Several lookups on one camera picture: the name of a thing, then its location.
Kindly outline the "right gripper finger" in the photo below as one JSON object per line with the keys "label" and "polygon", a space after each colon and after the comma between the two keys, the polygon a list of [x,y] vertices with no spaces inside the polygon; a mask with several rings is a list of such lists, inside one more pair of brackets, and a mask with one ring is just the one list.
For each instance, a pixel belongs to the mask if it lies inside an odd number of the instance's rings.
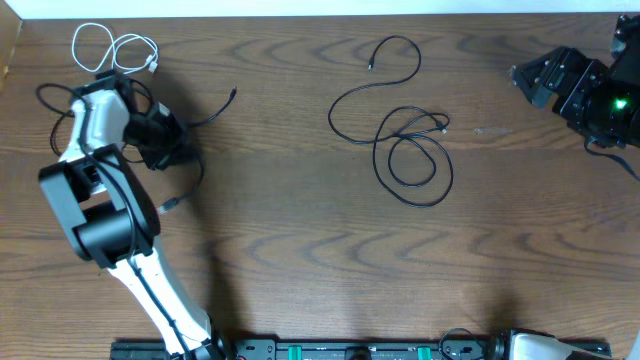
{"label": "right gripper finger", "polygon": [[544,108],[553,95],[553,92],[546,88],[541,82],[528,84],[525,81],[522,81],[519,84],[519,88],[523,92],[527,101],[539,109]]}
{"label": "right gripper finger", "polygon": [[552,50],[529,62],[514,65],[511,78],[516,86],[544,85],[549,82],[558,61],[558,50]]}

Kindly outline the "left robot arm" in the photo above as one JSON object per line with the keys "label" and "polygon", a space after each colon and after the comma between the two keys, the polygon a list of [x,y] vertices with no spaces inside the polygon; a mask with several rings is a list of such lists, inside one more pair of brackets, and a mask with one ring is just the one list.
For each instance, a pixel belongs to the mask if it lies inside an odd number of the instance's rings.
{"label": "left robot arm", "polygon": [[123,154],[135,147],[150,170],[200,162],[188,125],[143,83],[115,70],[68,92],[70,108],[61,115],[74,120],[70,142],[56,164],[40,170],[39,185],[76,255],[121,281],[161,334],[158,341],[116,341],[111,358],[235,358],[158,241],[160,215],[182,199],[155,206]]}

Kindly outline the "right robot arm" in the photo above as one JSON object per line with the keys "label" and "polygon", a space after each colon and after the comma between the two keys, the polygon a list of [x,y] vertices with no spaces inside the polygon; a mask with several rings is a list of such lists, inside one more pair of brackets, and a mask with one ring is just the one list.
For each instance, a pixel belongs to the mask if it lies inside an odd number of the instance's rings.
{"label": "right robot arm", "polygon": [[[529,103],[546,106],[584,138],[593,156],[618,163],[634,180],[639,174],[621,157],[592,150],[639,146],[639,17],[618,17],[611,40],[614,59],[607,66],[576,48],[558,47],[530,62],[514,65],[510,74]],[[494,337],[485,359],[605,360],[605,350],[583,348],[532,330],[506,330]]]}

